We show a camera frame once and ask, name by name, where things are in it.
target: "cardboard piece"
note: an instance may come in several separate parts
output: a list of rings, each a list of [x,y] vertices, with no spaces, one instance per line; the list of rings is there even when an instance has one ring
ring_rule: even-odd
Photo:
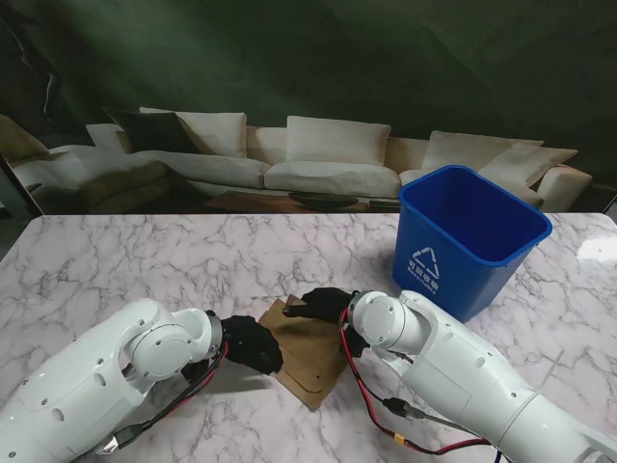
[[[281,348],[283,364],[277,379],[314,412],[335,386],[347,361],[339,350],[336,325],[282,314],[285,306],[298,304],[304,302],[295,296],[289,296],[287,304],[277,299],[259,323],[272,332]]]

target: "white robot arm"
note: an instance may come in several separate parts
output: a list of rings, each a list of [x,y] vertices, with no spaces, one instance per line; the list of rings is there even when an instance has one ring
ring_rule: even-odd
[[[604,455],[598,462],[617,463],[617,441],[534,391],[497,349],[424,296],[359,293],[348,321],[428,405],[515,463],[581,463],[595,451]]]
[[[222,339],[221,321],[204,311],[128,304],[23,380],[0,411],[0,462],[77,458],[108,438],[154,383],[213,357]]]

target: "blue trash bin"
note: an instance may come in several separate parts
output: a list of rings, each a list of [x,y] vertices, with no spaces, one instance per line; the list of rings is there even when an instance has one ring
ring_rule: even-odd
[[[491,304],[552,231],[542,212],[465,166],[408,183],[398,198],[394,280],[463,322]]]

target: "sofa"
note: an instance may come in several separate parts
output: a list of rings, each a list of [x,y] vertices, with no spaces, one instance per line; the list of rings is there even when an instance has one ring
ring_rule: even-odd
[[[561,164],[575,150],[547,149],[541,141],[440,131],[418,140],[390,137],[389,126],[382,124],[289,117],[287,127],[258,127],[243,125],[243,120],[246,116],[237,113],[233,133],[240,135],[232,137],[234,155],[160,150],[127,154],[118,125],[87,128],[98,149],[162,162],[208,196],[229,190],[269,195],[304,191],[361,201],[394,199],[402,185],[443,165],[462,164],[529,204],[557,212],[568,210],[591,181],[591,176]]]
[[[140,108],[143,113],[170,113]],[[566,211],[591,180],[561,162],[575,150],[540,141],[434,131],[429,140],[389,136],[384,124],[289,117],[287,127],[246,124],[242,113],[176,112],[198,153],[133,150],[115,123],[87,125],[94,147],[68,146],[10,159],[47,213],[124,213],[180,188],[204,198],[227,191],[290,191],[394,199],[409,181],[448,164],[467,165],[546,212]],[[0,131],[0,150],[5,135]]]

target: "marble table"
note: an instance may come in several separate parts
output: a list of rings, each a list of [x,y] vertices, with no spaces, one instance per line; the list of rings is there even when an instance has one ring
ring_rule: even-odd
[[[617,230],[600,214],[556,214],[493,305],[469,327],[581,421],[617,435]],[[0,262],[0,405],[19,381],[96,323],[140,298],[172,310],[260,316],[276,297],[316,286],[396,292],[397,215],[50,216],[33,221]],[[371,353],[365,380],[413,398]],[[159,385],[150,415],[182,388]],[[465,435],[381,419],[426,447]],[[197,462],[492,462],[493,449],[441,458],[397,446],[371,424],[349,371],[309,412],[275,379],[227,362],[207,391],[107,459]]]

